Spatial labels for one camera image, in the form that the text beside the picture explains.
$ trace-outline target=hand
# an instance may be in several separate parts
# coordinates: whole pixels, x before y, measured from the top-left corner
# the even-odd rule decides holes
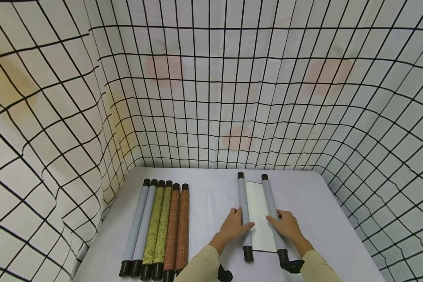
[[[224,220],[219,231],[224,238],[232,240],[241,237],[254,227],[255,223],[253,222],[246,223],[245,225],[241,224],[241,213],[241,207],[238,210],[236,208],[230,209],[230,213],[226,220]]]
[[[277,210],[280,221],[277,221],[271,216],[267,216],[267,220],[274,228],[284,237],[291,241],[296,241],[304,238],[299,228],[298,221],[289,211]]]
[[[241,213],[241,207],[238,210],[231,208],[229,215],[221,225],[220,231],[210,241],[209,245],[216,249],[218,255],[221,255],[230,240],[243,236],[254,227],[255,223],[253,222],[241,224]]]

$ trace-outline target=pink stain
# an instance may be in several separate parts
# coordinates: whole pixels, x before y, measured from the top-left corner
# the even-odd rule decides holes
[[[175,56],[146,57],[144,69],[146,70],[146,78],[158,78],[158,84],[161,87],[170,87],[170,81],[167,78],[181,80],[182,73],[184,72],[184,67],[181,64],[181,58]]]
[[[229,133],[227,133],[228,136],[223,137],[222,144],[224,148],[229,150],[240,149],[242,151],[249,151],[251,145],[251,138],[249,137],[250,133],[250,128],[243,127],[242,125],[235,125]]]
[[[329,83],[344,83],[350,74],[351,66],[353,63],[353,60],[312,59],[309,64],[309,68],[307,69],[307,74],[304,78],[304,82],[309,84],[304,84],[304,89],[307,89],[310,91],[310,93],[312,93],[313,87],[315,86],[314,83],[316,83],[313,95],[325,96],[329,88],[330,95],[339,93],[340,89],[343,87],[343,84],[330,85]]]

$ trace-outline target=white table surface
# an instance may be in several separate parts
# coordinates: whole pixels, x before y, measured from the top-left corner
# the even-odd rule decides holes
[[[190,185],[191,259],[219,230],[230,208],[238,207],[239,171],[244,172],[245,181],[254,182],[261,182],[261,175],[268,174],[277,208],[290,210],[297,217],[305,237],[344,282],[384,282],[330,189],[315,172],[146,167],[134,168],[127,174],[73,281],[139,281],[121,278],[118,273],[144,178]],[[292,245],[288,247],[290,258],[297,259],[297,251]],[[304,281],[300,274],[282,270],[275,253],[254,252],[254,262],[247,264],[239,241],[227,246],[221,264],[232,271],[232,282]]]

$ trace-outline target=person's left hand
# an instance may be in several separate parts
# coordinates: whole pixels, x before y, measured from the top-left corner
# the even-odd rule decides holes
[[[253,222],[246,223],[245,225],[241,224],[241,213],[241,207],[238,210],[236,208],[231,208],[229,215],[221,225],[219,233],[226,237],[227,240],[241,237],[254,227],[255,223]]]

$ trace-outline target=beige sleeve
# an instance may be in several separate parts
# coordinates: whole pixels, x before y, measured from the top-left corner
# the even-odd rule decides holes
[[[313,250],[303,256],[301,274],[305,282],[342,282],[319,252]]]
[[[218,277],[219,255],[210,245],[195,255],[182,270],[175,282],[215,282]]]

